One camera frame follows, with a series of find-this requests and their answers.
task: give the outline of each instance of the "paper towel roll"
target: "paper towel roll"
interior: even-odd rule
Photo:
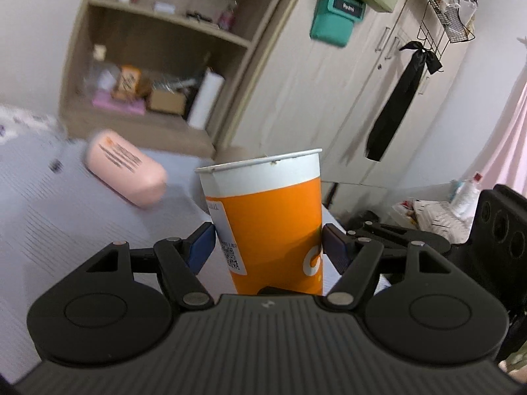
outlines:
[[[196,129],[205,129],[224,82],[225,79],[221,75],[207,71],[190,109],[189,118],[186,121],[189,126]]]

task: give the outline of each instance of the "door handle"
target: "door handle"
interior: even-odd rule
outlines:
[[[399,47],[399,44],[401,44],[401,39],[399,37],[395,37],[388,54],[384,57],[385,60],[390,60],[393,58],[395,51]]]
[[[418,94],[424,94],[426,92],[429,82],[430,82],[430,76],[426,76],[423,82],[421,83],[421,88],[419,89]]]
[[[375,48],[375,52],[381,52],[384,47],[386,46],[386,42],[388,41],[388,36],[389,36],[389,32],[391,31],[392,29],[390,27],[386,27],[384,28],[384,32],[383,32],[383,35],[381,36],[380,38],[380,41],[379,41],[379,44],[377,45],[377,47]]]

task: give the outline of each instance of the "black speaker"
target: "black speaker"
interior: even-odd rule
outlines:
[[[510,328],[497,359],[527,339],[527,199],[497,184],[481,192],[468,241],[448,259],[492,293],[509,313]]]

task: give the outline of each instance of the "qr code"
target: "qr code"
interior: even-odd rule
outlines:
[[[234,253],[234,249],[231,247],[228,247],[227,245],[222,245],[223,254],[225,254],[225,258],[227,260],[227,264],[229,267],[240,270],[240,266],[238,265],[238,260],[236,259],[236,255]]]

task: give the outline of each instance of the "black ribbon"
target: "black ribbon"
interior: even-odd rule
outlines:
[[[414,99],[425,64],[430,74],[442,68],[436,54],[423,47],[419,41],[410,41],[402,46],[399,51],[405,49],[417,50],[406,66],[399,82],[389,97],[383,110],[380,112],[366,143],[366,157],[372,161],[379,162],[386,149],[397,132],[412,99]]]

